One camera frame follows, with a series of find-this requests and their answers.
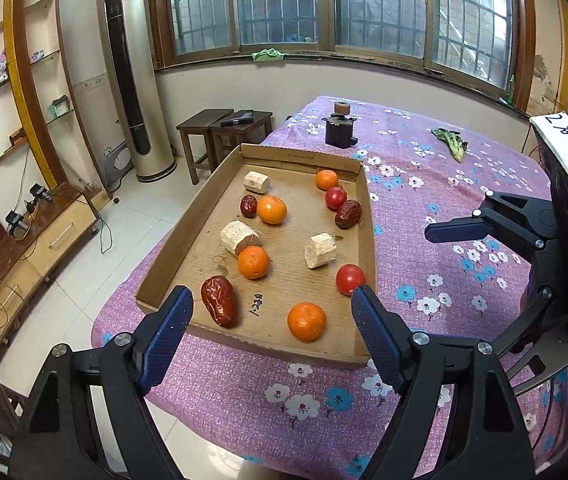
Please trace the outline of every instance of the white tile floor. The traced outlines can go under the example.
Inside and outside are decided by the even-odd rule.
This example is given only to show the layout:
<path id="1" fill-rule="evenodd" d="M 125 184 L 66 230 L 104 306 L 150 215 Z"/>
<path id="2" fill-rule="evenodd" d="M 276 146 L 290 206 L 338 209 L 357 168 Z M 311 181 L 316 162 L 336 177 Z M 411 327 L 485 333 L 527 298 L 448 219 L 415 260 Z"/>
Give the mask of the white tile floor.
<path id="1" fill-rule="evenodd" d="M 101 307 L 183 215 L 208 173 L 200 172 L 198 186 L 190 182 L 180 158 L 171 176 L 140 184 L 129 173 L 101 214 L 112 230 L 113 247 L 100 254 L 99 236 L 91 238 L 64 267 L 32 306 L 0 363 L 0 380 L 28 394 L 46 355 L 59 342 L 75 350 L 90 348 L 90 330 Z M 107 229 L 100 233 L 108 241 Z M 91 387 L 99 432 L 115 471 L 126 469 L 108 419 L 101 388 Z M 283 480 L 285 475 L 246 462 L 205 441 L 172 415 L 149 403 L 158 430 L 177 466 L 191 480 Z"/>

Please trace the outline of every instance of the windowsill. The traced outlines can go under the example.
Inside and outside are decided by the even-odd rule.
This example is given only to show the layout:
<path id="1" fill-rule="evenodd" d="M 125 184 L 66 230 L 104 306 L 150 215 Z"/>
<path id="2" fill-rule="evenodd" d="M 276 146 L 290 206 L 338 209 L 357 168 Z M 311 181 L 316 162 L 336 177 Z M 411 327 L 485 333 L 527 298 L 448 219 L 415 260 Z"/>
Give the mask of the windowsill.
<path id="1" fill-rule="evenodd" d="M 360 64 L 368 66 L 369 68 L 379 68 L 382 70 L 388 70 L 390 72 L 403 73 L 406 75 L 417 76 L 421 79 L 425 79 L 429 82 L 437 83 L 448 88 L 453 88 L 458 91 L 462 91 L 472 97 L 478 98 L 487 104 L 495 105 L 499 107 L 504 112 L 512 115 L 513 117 L 520 119 L 522 121 L 528 122 L 530 116 L 524 112 L 518 110 L 515 107 L 507 105 L 506 103 L 499 101 L 499 99 L 494 96 L 482 92 L 478 89 L 469 88 L 462 84 L 459 84 L 451 79 L 447 78 L 440 72 L 429 70 L 428 68 L 419 69 L 415 66 L 411 66 L 407 63 L 391 61 L 387 59 L 377 58 L 374 56 L 358 56 L 355 54 L 346 54 L 341 52 L 296 52 L 296 53 L 285 53 L 285 58 L 283 62 L 287 60 L 291 61 L 329 61 L 329 62 L 345 62 L 346 64 Z M 213 57 L 209 59 L 194 60 L 184 63 L 178 63 L 164 68 L 158 68 L 155 70 L 156 73 L 168 72 L 170 70 L 179 70 L 181 68 L 191 68 L 201 65 L 208 64 L 218 64 L 223 62 L 255 62 L 250 54 L 230 54 L 228 56 Z M 282 61 L 266 61 L 264 64 L 268 63 L 282 63 Z"/>

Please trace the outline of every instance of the window frame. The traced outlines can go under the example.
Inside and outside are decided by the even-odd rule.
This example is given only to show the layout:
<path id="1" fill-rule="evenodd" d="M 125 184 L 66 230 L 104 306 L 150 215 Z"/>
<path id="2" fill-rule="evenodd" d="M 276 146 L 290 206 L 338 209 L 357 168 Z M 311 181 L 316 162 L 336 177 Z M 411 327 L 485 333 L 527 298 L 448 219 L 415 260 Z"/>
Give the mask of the window frame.
<path id="1" fill-rule="evenodd" d="M 466 88 L 479 91 L 493 100 L 507 95 L 509 88 L 499 88 L 483 79 L 439 64 L 432 60 L 434 42 L 435 12 L 429 9 L 430 2 L 426 0 L 426 32 L 424 39 L 423 58 L 407 56 L 398 52 L 387 52 L 372 48 L 336 44 L 336 13 L 335 0 L 318 0 L 318 43 L 269 43 L 247 44 L 240 43 L 240 23 L 238 15 L 238 0 L 227 0 L 229 9 L 228 24 L 231 45 L 222 48 L 212 48 L 176 54 L 175 36 L 170 0 L 149 0 L 149 14 L 153 39 L 153 60 L 155 68 L 165 69 L 180 66 L 190 62 L 232 59 L 245 56 L 262 48 L 275 48 L 285 54 L 319 54 L 333 59 L 356 59 L 357 62 L 368 62 L 372 65 L 397 67 L 403 71 L 414 72 L 418 75 L 438 81 L 449 81 Z M 512 40 L 510 44 L 509 73 L 515 75 L 513 107 L 526 112 L 528 95 L 533 75 L 533 58 L 535 56 L 535 14 L 533 0 L 511 0 L 512 10 Z"/>

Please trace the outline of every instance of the black container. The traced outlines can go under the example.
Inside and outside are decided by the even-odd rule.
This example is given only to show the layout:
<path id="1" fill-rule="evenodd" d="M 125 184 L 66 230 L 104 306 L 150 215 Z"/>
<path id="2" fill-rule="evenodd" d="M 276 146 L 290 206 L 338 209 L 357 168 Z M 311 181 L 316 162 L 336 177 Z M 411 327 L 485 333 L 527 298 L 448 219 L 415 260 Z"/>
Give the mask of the black container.
<path id="1" fill-rule="evenodd" d="M 357 144 L 357 137 L 353 137 L 355 118 L 331 114 L 328 118 L 324 117 L 322 121 L 326 121 L 326 137 L 324 138 L 326 144 L 341 150 L 346 150 Z"/>

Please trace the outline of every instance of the leafy green vegetable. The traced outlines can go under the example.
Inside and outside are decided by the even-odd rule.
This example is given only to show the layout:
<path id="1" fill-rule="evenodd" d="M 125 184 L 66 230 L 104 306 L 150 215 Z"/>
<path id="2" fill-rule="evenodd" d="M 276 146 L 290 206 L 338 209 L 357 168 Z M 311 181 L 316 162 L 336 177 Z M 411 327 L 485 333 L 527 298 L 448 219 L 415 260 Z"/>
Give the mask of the leafy green vegetable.
<path id="1" fill-rule="evenodd" d="M 462 162 L 464 150 L 468 146 L 468 142 L 460 137 L 459 132 L 453 132 L 444 128 L 437 128 L 435 130 L 431 130 L 430 132 L 442 142 L 446 142 L 448 144 L 450 153 L 453 155 L 453 158 L 458 162 Z"/>

